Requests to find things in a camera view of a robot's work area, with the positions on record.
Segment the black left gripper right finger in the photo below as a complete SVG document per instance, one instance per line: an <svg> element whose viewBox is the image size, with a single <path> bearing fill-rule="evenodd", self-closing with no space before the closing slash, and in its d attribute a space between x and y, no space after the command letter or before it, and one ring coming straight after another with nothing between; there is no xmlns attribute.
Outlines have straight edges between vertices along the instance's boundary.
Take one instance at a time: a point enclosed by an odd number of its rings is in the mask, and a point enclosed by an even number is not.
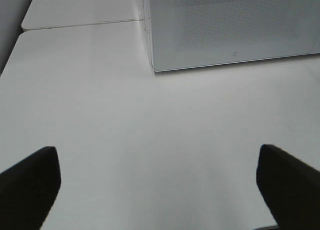
<svg viewBox="0 0 320 230"><path fill-rule="evenodd" d="M256 183L279 229L319 229L318 170L274 145L264 144Z"/></svg>

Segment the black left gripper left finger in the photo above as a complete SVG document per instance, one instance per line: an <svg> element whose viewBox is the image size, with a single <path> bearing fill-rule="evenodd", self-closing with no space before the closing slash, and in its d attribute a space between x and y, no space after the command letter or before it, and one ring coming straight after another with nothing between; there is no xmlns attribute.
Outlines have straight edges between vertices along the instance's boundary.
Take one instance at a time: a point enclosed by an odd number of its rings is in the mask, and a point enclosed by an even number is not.
<svg viewBox="0 0 320 230"><path fill-rule="evenodd" d="M54 146L43 147L0 174L1 229L40 229L61 187Z"/></svg>

